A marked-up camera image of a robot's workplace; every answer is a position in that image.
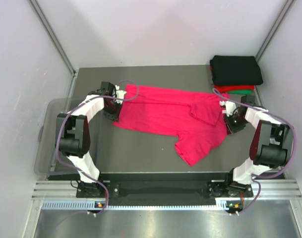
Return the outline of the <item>pink t shirt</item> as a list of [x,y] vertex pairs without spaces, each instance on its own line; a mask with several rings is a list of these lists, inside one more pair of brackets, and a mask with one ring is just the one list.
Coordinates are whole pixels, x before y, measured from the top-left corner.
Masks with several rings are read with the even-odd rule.
[[189,166],[227,137],[220,98],[213,93],[132,84],[125,90],[126,101],[114,126],[177,137],[175,151]]

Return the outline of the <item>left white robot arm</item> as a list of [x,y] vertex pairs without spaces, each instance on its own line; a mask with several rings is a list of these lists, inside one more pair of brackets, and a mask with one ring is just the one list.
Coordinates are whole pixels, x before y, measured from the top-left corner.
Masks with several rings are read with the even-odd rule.
[[77,107],[57,116],[56,157],[79,173],[77,189],[83,196],[98,197],[105,192],[101,173],[89,152],[89,122],[101,111],[108,119],[117,121],[125,94],[118,85],[102,82],[100,88],[90,92]]

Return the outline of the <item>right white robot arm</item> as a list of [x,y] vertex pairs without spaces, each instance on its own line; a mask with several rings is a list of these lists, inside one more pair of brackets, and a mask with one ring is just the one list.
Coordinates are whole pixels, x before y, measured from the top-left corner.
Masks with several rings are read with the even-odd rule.
[[270,115],[267,109],[257,107],[251,95],[243,96],[239,107],[232,101],[220,101],[220,106],[227,134],[243,130],[248,123],[255,129],[249,157],[230,170],[223,184],[224,192],[235,196],[248,191],[254,178],[289,162],[293,133],[282,119]]

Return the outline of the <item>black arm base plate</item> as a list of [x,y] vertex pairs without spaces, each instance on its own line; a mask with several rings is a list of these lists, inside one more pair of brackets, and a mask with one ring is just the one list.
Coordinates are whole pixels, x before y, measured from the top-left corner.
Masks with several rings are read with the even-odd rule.
[[187,194],[203,198],[253,196],[251,185],[232,180],[232,173],[103,173],[99,182],[109,198],[128,195]]

